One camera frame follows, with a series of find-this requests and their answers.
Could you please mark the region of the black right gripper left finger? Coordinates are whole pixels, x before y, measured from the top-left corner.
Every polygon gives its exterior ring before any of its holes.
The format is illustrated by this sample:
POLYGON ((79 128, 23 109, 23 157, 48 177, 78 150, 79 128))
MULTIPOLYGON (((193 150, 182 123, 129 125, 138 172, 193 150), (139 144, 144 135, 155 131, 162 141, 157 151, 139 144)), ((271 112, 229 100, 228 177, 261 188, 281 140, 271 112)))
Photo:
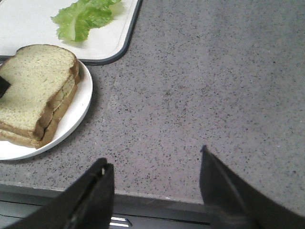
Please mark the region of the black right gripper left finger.
POLYGON ((114 168, 99 158, 48 205, 8 226, 10 229, 107 229, 114 205, 114 168))

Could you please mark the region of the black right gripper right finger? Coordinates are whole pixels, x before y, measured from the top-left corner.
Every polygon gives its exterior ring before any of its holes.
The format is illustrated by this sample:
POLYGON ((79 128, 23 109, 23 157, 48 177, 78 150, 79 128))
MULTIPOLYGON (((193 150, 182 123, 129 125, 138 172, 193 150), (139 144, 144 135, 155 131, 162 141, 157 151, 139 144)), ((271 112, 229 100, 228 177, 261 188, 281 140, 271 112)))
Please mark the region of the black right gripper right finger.
POLYGON ((305 218, 231 171, 204 145, 200 190, 213 229, 303 229, 305 218))

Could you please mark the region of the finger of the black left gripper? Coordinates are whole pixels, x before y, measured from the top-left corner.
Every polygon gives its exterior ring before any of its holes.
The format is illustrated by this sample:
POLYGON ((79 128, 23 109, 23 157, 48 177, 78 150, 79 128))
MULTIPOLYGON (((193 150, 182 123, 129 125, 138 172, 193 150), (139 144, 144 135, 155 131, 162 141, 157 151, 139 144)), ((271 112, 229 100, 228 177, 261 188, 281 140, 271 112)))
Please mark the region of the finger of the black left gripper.
POLYGON ((11 84, 0 76, 0 98, 6 93, 11 84))

